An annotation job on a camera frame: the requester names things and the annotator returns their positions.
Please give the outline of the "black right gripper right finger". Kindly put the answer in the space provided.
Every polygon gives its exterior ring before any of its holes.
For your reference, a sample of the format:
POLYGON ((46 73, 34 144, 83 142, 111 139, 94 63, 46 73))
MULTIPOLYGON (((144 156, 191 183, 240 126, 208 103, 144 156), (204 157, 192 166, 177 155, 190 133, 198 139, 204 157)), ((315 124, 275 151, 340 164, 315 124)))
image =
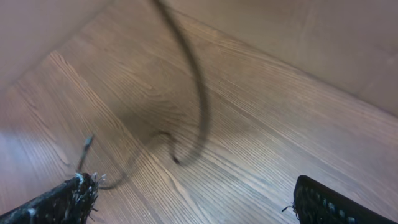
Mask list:
POLYGON ((307 175, 296 181, 291 208, 301 224, 397 224, 317 182, 307 175))

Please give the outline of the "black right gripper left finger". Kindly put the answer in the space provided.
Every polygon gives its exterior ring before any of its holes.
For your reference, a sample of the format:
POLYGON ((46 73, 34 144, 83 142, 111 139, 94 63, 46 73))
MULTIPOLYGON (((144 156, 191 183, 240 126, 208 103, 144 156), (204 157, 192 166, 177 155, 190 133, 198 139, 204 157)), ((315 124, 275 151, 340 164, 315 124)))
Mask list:
POLYGON ((76 173, 52 190, 1 215, 1 224, 86 223, 105 176, 76 173))

